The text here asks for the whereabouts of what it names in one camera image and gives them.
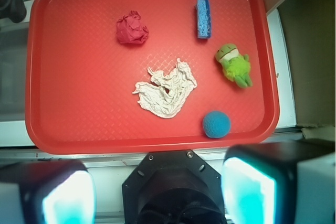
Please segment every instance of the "crumpled red paper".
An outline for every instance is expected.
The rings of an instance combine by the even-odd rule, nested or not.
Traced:
[[[120,43],[142,44],[147,40],[149,31],[140,19],[139,13],[132,10],[128,16],[117,21],[117,38]]]

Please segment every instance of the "wall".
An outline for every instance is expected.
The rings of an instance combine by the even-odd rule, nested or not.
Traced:
[[[299,126],[335,125],[335,0],[279,6]]]

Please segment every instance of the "tray rim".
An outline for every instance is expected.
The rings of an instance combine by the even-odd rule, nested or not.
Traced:
[[[97,148],[95,148],[95,144],[97,142],[95,141],[86,141],[85,148],[76,148],[71,146],[67,146],[67,142],[57,142],[54,144],[50,144],[50,142],[46,143],[43,140],[40,139],[38,132],[34,129],[34,122],[31,119],[31,113],[32,113],[32,93],[31,93],[31,87],[32,87],[32,61],[33,61],[33,53],[35,51],[35,44],[33,41],[33,38],[35,37],[35,34],[37,33],[36,25],[39,20],[37,15],[35,13],[39,12],[39,9],[41,8],[41,2],[45,0],[35,0],[34,4],[32,6],[32,13],[30,17],[30,25],[29,25],[29,32],[28,32],[28,47],[27,47],[27,70],[26,70],[26,103],[25,103],[25,122],[26,122],[26,128],[29,137],[31,140],[36,144],[37,147],[41,148],[43,151],[53,154],[89,154],[89,153],[102,153],[101,151],[98,151]],[[185,136],[185,137],[166,137],[164,138],[168,144],[150,144],[150,145],[143,145],[141,144],[141,140],[144,140],[147,138],[138,138],[136,141],[139,143],[137,145],[113,145],[108,149],[108,152],[110,149],[113,150],[113,153],[133,153],[133,152],[152,152],[152,151],[174,151],[174,150],[188,150],[188,149],[195,149],[195,148],[215,148],[215,147],[227,147],[234,144],[239,143],[258,143],[262,140],[266,139],[270,136],[270,134],[273,132],[273,130],[276,127],[276,124],[279,119],[280,114],[280,108],[279,108],[279,97],[278,97],[278,90],[277,90],[277,84],[275,79],[275,65],[274,65],[274,59],[270,44],[270,35],[267,25],[267,18],[266,18],[266,10],[264,7],[263,0],[254,0],[254,4],[257,5],[256,11],[252,13],[252,19],[253,23],[255,24],[255,21],[259,22],[258,29],[262,30],[263,37],[265,38],[264,45],[257,44],[258,51],[260,47],[264,47],[264,51],[267,52],[267,59],[268,62],[263,62],[262,64],[264,66],[267,66],[267,73],[269,73],[269,78],[266,80],[265,78],[261,78],[261,81],[264,85],[264,82],[267,82],[267,86],[271,87],[271,90],[268,90],[267,92],[263,92],[263,97],[265,99],[265,96],[268,97],[268,100],[272,100],[273,103],[267,104],[264,102],[265,105],[265,111],[272,111],[272,114],[265,113],[265,116],[263,120],[261,121],[260,125],[263,125],[263,121],[269,122],[266,127],[263,129],[260,129],[260,126],[256,129],[245,132],[245,133],[234,133],[231,134],[230,139],[222,138],[220,140],[213,140],[213,139],[206,139],[204,140],[204,136]],[[244,135],[246,134],[252,134],[252,137],[246,138]],[[152,142],[155,142],[156,139],[163,139],[163,138],[151,138]]]

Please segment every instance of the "black mount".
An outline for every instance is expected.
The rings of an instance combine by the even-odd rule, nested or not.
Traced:
[[[148,153],[122,185],[125,224],[226,224],[220,184],[193,151]]]
[[[0,0],[0,19],[9,18],[14,23],[25,19],[27,10],[23,0]]]

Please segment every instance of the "red tray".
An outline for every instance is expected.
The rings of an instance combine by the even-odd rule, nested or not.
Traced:
[[[209,0],[212,37],[197,39],[197,0],[35,0],[30,18],[26,126],[45,152],[131,153],[256,143],[279,116],[274,62],[263,0]],[[122,45],[119,18],[137,10],[150,35],[143,45]],[[235,43],[249,54],[254,86],[224,78],[215,53]],[[189,63],[198,87],[180,113],[162,119],[143,110],[132,94],[150,81],[147,67]],[[231,132],[207,138],[203,117],[225,112]]]

